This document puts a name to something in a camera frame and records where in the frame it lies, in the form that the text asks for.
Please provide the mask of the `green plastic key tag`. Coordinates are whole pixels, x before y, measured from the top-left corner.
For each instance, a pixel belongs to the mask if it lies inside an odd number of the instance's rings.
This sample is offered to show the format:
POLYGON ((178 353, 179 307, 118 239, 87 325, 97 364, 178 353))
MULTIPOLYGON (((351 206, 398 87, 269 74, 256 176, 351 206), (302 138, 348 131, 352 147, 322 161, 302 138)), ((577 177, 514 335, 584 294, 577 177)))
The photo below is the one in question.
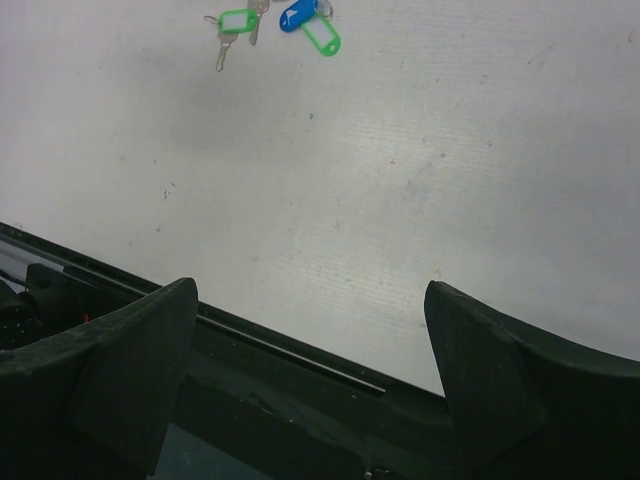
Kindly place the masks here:
POLYGON ((228 10, 219 16, 219 30, 225 33, 251 32, 256 21, 255 13, 250 9, 228 10))

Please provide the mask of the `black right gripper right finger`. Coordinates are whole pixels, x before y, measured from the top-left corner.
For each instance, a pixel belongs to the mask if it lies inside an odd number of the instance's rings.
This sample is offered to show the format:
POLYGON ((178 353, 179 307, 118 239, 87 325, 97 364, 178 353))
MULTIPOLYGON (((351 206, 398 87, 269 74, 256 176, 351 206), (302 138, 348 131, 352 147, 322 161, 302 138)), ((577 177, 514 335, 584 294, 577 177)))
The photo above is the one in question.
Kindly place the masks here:
POLYGON ((636 479, 639 364, 429 283, 426 325, 470 479, 636 479))

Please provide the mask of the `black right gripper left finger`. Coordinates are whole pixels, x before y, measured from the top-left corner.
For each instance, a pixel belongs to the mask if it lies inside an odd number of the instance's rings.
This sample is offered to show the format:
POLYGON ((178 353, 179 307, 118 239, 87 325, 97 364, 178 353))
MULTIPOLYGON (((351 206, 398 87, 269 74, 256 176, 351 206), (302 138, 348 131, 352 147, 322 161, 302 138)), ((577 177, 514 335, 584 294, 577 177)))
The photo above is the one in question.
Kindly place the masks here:
POLYGON ((194 333, 181 278, 1 356, 4 479, 145 479, 156 471, 194 333))

